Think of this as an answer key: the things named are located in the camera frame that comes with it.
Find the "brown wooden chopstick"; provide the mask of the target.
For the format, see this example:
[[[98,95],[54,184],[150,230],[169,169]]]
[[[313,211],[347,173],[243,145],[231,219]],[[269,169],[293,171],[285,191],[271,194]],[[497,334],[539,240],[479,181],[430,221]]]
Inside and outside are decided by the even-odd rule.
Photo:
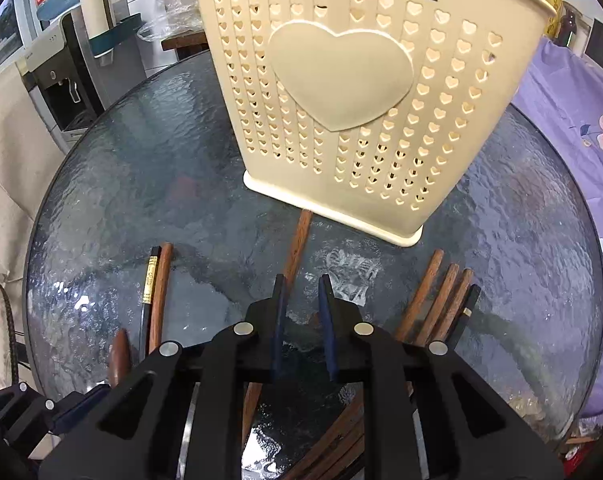
[[[419,287],[412,297],[412,300],[402,314],[401,321],[395,331],[395,337],[400,341],[406,341],[412,325],[415,322],[417,315],[420,313],[422,304],[424,303],[428,292],[431,290],[431,285],[434,283],[440,268],[441,261],[445,252],[442,249],[436,249],[428,262],[423,278],[420,281]]]
[[[429,338],[433,334],[435,327],[439,321],[440,316],[443,314],[443,309],[446,307],[446,303],[452,292],[452,288],[457,280],[460,266],[458,263],[451,263],[446,273],[443,284],[439,288],[439,292],[429,310],[428,315],[421,327],[420,333],[416,337],[415,344],[419,347],[425,347]]]
[[[441,321],[437,325],[437,330],[433,336],[433,340],[445,341],[450,334],[453,322],[457,318],[458,314],[462,310],[462,304],[466,297],[469,287],[471,287],[474,271],[472,269],[465,269],[462,273],[461,282],[454,292],[453,298],[447,307],[445,315],[441,318]]]
[[[161,344],[162,326],[164,325],[164,304],[166,303],[173,245],[161,245],[157,264],[152,309],[150,309],[150,324],[148,332],[148,352],[152,353]]]
[[[285,300],[288,300],[292,289],[294,288],[295,278],[299,269],[301,257],[307,243],[310,224],[312,221],[312,212],[308,209],[303,209],[300,212],[296,231],[292,237],[288,257],[284,266],[284,278],[286,282]],[[252,422],[254,421],[254,413],[257,411],[262,385],[257,382],[251,382],[246,389],[243,409],[243,426],[242,426],[242,444],[246,445]]]

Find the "black gold-banded chopstick left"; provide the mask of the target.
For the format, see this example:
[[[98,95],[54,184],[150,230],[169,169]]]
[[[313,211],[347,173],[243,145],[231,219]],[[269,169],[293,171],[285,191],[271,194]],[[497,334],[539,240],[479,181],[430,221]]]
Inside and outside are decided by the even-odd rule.
[[[161,254],[161,247],[154,246],[150,251],[147,260],[145,280],[142,294],[142,315],[140,326],[140,339],[138,340],[138,356],[143,361],[148,352],[148,334],[150,326],[150,310],[152,310],[152,296],[154,296],[154,287],[158,262]]]

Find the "black chopstick right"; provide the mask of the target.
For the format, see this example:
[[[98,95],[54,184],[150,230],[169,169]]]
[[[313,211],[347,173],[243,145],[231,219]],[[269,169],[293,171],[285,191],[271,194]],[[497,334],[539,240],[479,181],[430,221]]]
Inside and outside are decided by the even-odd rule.
[[[466,330],[466,326],[469,324],[469,320],[473,315],[480,295],[481,287],[477,284],[472,284],[472,286],[469,287],[469,291],[466,292],[461,312],[455,319],[452,330],[446,340],[449,349],[454,350],[457,348],[457,345]]]

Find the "cream plastic utensil holder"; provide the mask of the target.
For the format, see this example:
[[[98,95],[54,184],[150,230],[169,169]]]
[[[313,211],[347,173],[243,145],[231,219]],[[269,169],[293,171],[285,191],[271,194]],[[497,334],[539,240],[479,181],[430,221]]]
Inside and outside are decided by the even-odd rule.
[[[545,0],[198,0],[251,191],[415,245],[510,104]]]

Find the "wooden side table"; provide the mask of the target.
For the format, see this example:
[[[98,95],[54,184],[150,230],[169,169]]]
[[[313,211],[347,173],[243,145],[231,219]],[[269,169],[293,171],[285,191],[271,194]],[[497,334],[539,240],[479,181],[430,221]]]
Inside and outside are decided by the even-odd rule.
[[[209,49],[205,32],[188,32],[161,41],[164,51],[174,51],[176,58],[183,61],[192,55]]]

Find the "white water dispenser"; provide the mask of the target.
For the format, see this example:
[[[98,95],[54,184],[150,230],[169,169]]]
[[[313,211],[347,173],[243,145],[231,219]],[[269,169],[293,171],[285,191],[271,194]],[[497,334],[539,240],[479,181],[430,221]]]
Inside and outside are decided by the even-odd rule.
[[[110,0],[114,49],[96,58],[78,6],[62,14],[26,51],[22,81],[55,144],[67,153],[105,110],[146,78],[136,31],[141,15]]]

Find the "purple floral cloth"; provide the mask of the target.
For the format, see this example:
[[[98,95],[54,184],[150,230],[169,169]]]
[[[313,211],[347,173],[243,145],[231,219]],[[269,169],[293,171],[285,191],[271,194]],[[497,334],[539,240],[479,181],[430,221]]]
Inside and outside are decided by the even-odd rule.
[[[513,99],[571,170],[603,256],[603,70],[542,38]],[[584,418],[603,420],[603,356]]]

